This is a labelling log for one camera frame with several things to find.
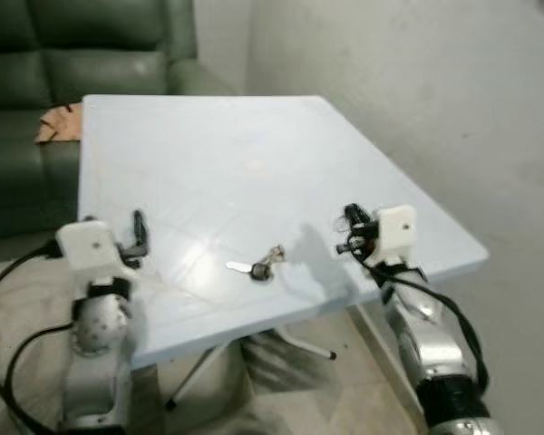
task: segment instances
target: white plastic table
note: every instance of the white plastic table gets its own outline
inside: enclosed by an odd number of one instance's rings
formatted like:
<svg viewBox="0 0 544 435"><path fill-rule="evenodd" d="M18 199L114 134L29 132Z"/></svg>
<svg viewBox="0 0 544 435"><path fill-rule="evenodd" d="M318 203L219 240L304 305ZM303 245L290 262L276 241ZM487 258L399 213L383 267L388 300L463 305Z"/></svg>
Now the white plastic table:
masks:
<svg viewBox="0 0 544 435"><path fill-rule="evenodd" d="M79 218L131 242L141 208L151 252L141 270L142 336L133 368L375 299L347 256L343 206L411 204L414 257L433 282L487 253L320 97L88 96ZM225 268L282 244L260 284Z"/></svg>

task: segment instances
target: green leather sofa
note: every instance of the green leather sofa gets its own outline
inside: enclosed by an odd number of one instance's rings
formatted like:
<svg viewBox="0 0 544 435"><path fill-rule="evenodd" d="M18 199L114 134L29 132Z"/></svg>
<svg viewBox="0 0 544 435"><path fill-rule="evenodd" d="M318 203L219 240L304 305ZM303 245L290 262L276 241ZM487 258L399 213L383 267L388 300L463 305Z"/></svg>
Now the green leather sofa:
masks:
<svg viewBox="0 0 544 435"><path fill-rule="evenodd" d="M192 0L0 0L0 237L75 220L80 146L34 144L48 108L229 94L196 55Z"/></svg>

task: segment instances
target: table leg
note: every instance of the table leg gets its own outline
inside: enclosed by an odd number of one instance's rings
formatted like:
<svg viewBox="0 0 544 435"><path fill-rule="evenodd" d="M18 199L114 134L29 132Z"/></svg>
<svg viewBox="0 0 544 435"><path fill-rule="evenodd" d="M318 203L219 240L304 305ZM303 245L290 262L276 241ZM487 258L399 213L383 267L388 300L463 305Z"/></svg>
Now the table leg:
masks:
<svg viewBox="0 0 544 435"><path fill-rule="evenodd" d="M193 386L194 383L198 381L201 375L210 367L210 365L218 359L218 357L226 350L229 346L229 343L221 344L218 347L208 350L203 354L199 359L196 365L191 369L188 376L185 378L183 383L180 385L177 391L173 394L171 399L165 404L165 409L167 411L173 410L178 402L187 394L189 389Z"/></svg>
<svg viewBox="0 0 544 435"><path fill-rule="evenodd" d="M277 328L274 328L274 331L278 336L287 342L288 344L292 344L293 346L303 349L305 351L315 353L317 355L323 356L329 360L335 360L336 359L336 353L333 351L328 351L327 349L323 349L322 347L315 346L314 344L305 342L303 340L300 340L296 337L293 337L288 332L287 328L285 326L279 326Z"/></svg>

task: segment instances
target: sofa armrest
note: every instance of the sofa armrest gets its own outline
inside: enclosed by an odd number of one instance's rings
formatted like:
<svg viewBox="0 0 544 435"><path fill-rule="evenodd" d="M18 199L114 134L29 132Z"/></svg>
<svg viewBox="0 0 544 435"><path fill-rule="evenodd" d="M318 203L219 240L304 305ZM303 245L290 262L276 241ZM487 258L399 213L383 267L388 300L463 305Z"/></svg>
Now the sofa armrest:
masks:
<svg viewBox="0 0 544 435"><path fill-rule="evenodd" d="M234 95L234 92L195 59L170 65L169 90L173 95Z"/></svg>

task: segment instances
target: white wall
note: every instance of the white wall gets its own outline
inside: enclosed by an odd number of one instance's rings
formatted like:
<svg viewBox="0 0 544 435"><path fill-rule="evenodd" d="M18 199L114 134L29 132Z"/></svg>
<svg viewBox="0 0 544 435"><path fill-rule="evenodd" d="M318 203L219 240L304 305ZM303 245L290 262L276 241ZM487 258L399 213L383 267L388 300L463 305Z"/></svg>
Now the white wall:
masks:
<svg viewBox="0 0 544 435"><path fill-rule="evenodd" d="M195 0L199 61L237 94L246 90L251 0Z"/></svg>
<svg viewBox="0 0 544 435"><path fill-rule="evenodd" d="M251 93L324 95L490 250L443 291L509 435L544 433L541 1L257 0L249 42Z"/></svg>

